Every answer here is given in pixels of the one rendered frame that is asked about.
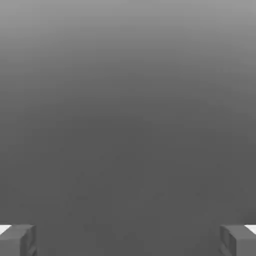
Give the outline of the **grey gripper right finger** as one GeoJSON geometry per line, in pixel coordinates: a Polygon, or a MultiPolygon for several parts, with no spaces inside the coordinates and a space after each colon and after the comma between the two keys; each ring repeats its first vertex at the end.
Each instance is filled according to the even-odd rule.
{"type": "Polygon", "coordinates": [[[220,256],[256,256],[256,224],[221,225],[220,256]]]}

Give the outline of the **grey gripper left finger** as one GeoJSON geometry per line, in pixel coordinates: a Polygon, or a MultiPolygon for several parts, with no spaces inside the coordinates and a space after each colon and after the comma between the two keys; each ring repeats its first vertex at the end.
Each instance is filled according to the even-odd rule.
{"type": "Polygon", "coordinates": [[[0,224],[0,256],[38,256],[37,227],[0,224]]]}

